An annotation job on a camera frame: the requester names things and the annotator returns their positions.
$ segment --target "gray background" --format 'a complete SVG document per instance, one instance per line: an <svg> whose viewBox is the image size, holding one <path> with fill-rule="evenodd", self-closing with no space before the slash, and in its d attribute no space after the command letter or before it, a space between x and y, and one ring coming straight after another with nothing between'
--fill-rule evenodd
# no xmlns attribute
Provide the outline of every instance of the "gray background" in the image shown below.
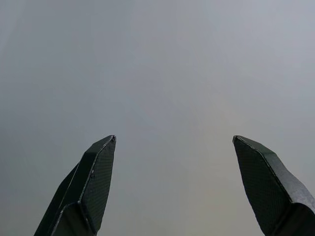
<svg viewBox="0 0 315 236"><path fill-rule="evenodd" d="M234 134L315 194L315 3L1 0L0 235L117 135L100 236L262 235Z"/></svg>

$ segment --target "gray backdrop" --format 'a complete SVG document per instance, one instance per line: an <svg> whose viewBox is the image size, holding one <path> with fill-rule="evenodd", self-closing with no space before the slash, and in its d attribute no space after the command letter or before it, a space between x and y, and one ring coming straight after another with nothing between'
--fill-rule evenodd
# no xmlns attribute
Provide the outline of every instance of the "gray backdrop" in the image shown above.
<svg viewBox="0 0 315 236"><path fill-rule="evenodd" d="M100 236L260 236L234 134L315 194L315 3L0 0L0 235L117 135Z"/></svg>

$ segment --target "gray wall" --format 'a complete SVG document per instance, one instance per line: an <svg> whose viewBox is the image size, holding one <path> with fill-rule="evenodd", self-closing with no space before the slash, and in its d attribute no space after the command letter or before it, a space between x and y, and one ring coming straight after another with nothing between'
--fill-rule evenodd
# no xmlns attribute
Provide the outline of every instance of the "gray wall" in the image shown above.
<svg viewBox="0 0 315 236"><path fill-rule="evenodd" d="M100 236L259 236L232 145L315 194L315 3L0 1L0 235L117 135Z"/></svg>

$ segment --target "carbon fiber texture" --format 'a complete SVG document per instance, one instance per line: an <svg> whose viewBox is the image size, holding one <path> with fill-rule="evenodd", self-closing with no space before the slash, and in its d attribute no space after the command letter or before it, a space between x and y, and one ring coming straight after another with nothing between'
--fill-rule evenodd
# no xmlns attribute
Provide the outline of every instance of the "carbon fiber texture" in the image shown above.
<svg viewBox="0 0 315 236"><path fill-rule="evenodd" d="M239 139L234 141L246 195L264 234L273 232L290 205L264 157Z"/></svg>
<svg viewBox="0 0 315 236"><path fill-rule="evenodd" d="M96 233L101 226L110 189L115 142L112 140L99 154L82 197L82 206Z"/></svg>

